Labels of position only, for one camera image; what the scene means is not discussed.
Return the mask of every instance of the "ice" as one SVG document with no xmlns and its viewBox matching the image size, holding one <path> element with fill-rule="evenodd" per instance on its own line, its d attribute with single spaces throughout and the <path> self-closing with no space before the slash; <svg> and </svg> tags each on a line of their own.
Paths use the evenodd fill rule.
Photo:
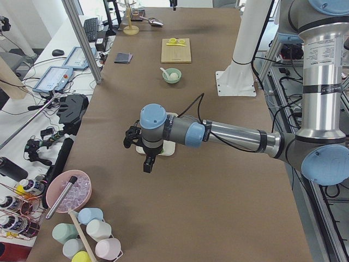
<svg viewBox="0 0 349 262">
<path fill-rule="evenodd" d="M 70 189 L 68 194 L 63 199 L 62 203 L 59 205 L 58 210 L 62 212 L 67 212 L 69 209 L 75 209 L 86 199 L 88 192 L 90 190 L 91 184 L 89 178 L 84 175 L 75 175 L 77 181 Z M 67 181 L 62 182 L 61 190 L 66 187 Z"/>
</svg>

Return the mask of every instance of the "keyboard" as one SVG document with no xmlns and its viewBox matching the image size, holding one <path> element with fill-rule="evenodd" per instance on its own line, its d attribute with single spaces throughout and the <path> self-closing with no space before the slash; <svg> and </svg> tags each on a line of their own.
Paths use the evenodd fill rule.
<svg viewBox="0 0 349 262">
<path fill-rule="evenodd" d="M 94 42 L 97 39 L 98 18 L 86 19 L 83 23 L 83 30 L 86 33 L 89 42 Z"/>
</svg>

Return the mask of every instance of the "chair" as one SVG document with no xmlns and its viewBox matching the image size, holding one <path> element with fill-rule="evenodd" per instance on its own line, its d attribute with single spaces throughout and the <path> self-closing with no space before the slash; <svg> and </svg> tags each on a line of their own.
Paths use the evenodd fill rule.
<svg viewBox="0 0 349 262">
<path fill-rule="evenodd" d="M 214 8 L 235 8 L 236 0 L 212 0 Z"/>
<path fill-rule="evenodd" d="M 23 56 L 17 55 L 15 53 L 8 52 L 0 52 L 0 57 L 5 61 L 5 63 L 11 68 L 11 70 L 19 77 L 20 73 L 17 73 L 16 70 L 22 63 L 26 66 L 30 67 L 28 63 L 25 62 L 25 58 Z"/>
</svg>

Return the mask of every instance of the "spoon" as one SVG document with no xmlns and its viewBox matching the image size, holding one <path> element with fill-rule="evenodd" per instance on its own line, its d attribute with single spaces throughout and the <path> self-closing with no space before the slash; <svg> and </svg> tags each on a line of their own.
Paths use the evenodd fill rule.
<svg viewBox="0 0 349 262">
<path fill-rule="evenodd" d="M 168 74 L 168 72 L 164 68 L 162 68 L 162 67 L 160 67 L 160 69 L 161 69 L 161 71 L 163 71 L 165 73 L 165 75 L 167 77 L 167 80 L 171 80 L 170 75 Z"/>
<path fill-rule="evenodd" d="M 157 26 L 157 27 L 162 27 L 164 25 L 164 23 L 157 19 L 157 18 L 154 18 L 154 17 L 149 17 L 149 18 L 146 18 L 144 16 L 140 16 L 141 19 L 144 19 L 144 20 L 147 20 L 148 23 L 151 25 L 151 26 Z"/>
</svg>

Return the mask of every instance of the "computer mouse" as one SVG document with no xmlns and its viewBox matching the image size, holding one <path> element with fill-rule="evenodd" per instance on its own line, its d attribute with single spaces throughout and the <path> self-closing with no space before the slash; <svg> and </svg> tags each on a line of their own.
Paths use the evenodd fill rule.
<svg viewBox="0 0 349 262">
<path fill-rule="evenodd" d="M 61 50 L 61 49 L 54 49 L 54 50 L 52 51 L 52 55 L 53 55 L 53 56 L 63 56 L 63 55 L 64 55 L 64 51 Z"/>
</svg>

